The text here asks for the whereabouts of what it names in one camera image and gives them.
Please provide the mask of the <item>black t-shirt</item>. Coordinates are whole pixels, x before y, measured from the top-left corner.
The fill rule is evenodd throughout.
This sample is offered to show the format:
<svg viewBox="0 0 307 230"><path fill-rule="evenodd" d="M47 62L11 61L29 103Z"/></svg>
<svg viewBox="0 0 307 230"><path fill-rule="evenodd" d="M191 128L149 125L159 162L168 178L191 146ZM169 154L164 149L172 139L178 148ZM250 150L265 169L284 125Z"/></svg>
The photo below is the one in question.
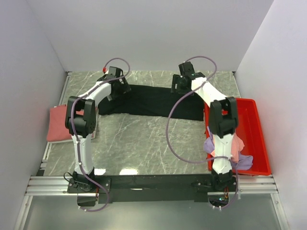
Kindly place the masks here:
<svg viewBox="0 0 307 230"><path fill-rule="evenodd" d="M115 100L103 99L98 105L100 115L129 114L168 117L175 103L183 96L169 88L131 85L131 91ZM204 102L197 94L185 98L175 108L172 118L203 121Z"/></svg>

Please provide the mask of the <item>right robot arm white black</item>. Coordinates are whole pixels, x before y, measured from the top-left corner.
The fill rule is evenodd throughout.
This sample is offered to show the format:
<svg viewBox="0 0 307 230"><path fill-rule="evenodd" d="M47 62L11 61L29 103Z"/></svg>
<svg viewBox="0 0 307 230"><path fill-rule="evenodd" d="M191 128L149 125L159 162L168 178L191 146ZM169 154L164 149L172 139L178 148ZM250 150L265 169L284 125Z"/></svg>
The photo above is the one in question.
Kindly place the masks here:
<svg viewBox="0 0 307 230"><path fill-rule="evenodd" d="M171 109L171 118L176 106L183 99L196 93L209 106L209 130L214 140L211 187L222 191L233 182L231 165L232 141L238 127L237 103L218 91L201 72L196 72L190 61L179 64L179 75L174 75L171 92L184 93Z"/></svg>

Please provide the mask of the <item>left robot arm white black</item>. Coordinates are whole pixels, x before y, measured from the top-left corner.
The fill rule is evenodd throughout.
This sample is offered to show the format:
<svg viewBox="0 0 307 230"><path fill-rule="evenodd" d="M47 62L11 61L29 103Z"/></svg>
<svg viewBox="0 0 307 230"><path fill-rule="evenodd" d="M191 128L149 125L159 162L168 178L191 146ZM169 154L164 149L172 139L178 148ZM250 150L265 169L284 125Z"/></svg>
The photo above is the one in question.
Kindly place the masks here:
<svg viewBox="0 0 307 230"><path fill-rule="evenodd" d="M88 91L68 98L65 127L71 134L74 144L74 173L87 175L79 180L79 187L86 193L93 191L96 186L95 179L90 177L94 174L91 138L96 128L96 106L104 99L113 101L129 91L131 89L123 70L110 67Z"/></svg>

